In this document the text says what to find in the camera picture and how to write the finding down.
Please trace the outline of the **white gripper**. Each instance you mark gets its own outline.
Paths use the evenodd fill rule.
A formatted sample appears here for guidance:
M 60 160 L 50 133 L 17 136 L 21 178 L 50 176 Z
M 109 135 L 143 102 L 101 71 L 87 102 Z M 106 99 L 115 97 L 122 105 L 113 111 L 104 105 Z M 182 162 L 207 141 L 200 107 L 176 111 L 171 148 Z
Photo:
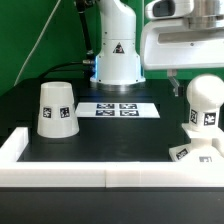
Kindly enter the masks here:
M 168 70 L 176 97 L 175 69 L 224 67 L 224 0 L 152 0 L 141 34 L 145 70 Z

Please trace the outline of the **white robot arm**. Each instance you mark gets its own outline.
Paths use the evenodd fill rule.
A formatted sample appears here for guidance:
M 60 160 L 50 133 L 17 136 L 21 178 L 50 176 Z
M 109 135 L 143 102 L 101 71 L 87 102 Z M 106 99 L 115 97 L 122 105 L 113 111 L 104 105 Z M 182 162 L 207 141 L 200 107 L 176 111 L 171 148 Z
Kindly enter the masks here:
M 145 6 L 149 22 L 135 48 L 136 15 L 121 0 L 74 0 L 95 88 L 126 91 L 145 82 L 144 70 L 165 70 L 180 96 L 180 69 L 224 67 L 224 0 L 153 0 Z M 101 50 L 93 53 L 85 19 L 97 5 L 101 16 Z

